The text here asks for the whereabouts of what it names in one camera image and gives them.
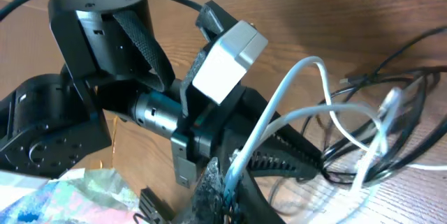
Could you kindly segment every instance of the wooden table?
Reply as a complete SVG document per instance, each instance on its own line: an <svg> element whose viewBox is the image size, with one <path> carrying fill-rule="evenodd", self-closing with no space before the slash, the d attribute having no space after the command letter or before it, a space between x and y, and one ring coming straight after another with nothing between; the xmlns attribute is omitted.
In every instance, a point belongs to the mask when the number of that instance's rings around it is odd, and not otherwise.
<svg viewBox="0 0 447 224"><path fill-rule="evenodd" d="M45 16L45 1L35 0L28 3L36 13ZM204 3L208 0L194 0ZM349 73L371 71L389 54L401 47L409 39L426 29L447 24L447 0L214 0L237 19L246 20L269 40L264 53L244 77L244 85L257 89L265 98L271 97L289 68L300 59L309 55L320 56L328 68L330 88L342 87L339 80ZM178 78L183 78L205 40L195 28L197 12L169 0L149 0L152 22L156 39L160 42L173 64ZM47 25L41 25L32 33L42 32ZM27 38L29 31L21 27L16 40ZM4 41L14 40L4 35L1 25L1 46ZM447 37L438 35L429 38L392 61L387 70L402 70L414 66L434 66L446 64ZM27 38L28 43L40 38ZM56 56L54 43L45 41L51 47L21 50L24 59L33 59L37 50L40 55ZM23 63L13 62L8 76L19 68L27 68L29 76L37 75ZM41 70L57 71L51 68ZM388 87L379 87L362 91L355 100L366 100L377 104L386 94ZM423 114L423 122L413 134L409 146L415 145L428 134L435 124L447 112L445 80L429 97ZM293 83L287 96L279 106L279 112L309 106L323 97L321 81L316 67L306 68ZM354 114L343 114L342 119L349 128L357 126L361 118ZM300 128L302 121L293 123ZM306 137L321 147L323 131L313 123ZM421 163L447 164L443 155L446 151L446 138L427 153ZM115 150L112 164L128 181L135 192L149 186L174 210L181 209L189 200L192 190L175 183L170 143L155 134L133 124L117 122ZM276 178L259 179L258 183L265 194L268 193ZM398 176L383 183L380 191L370 203L356 216L356 222L368 223L445 223L447 189L444 182L447 172L426 172L407 169ZM280 190L275 206L284 211L306 212L309 202L318 202L324 195L330 194L331 186L321 178L299 186L291 181ZM338 192L329 201L324 214L319 215L316 223L335 222L337 213L344 207L343 191Z"/></svg>

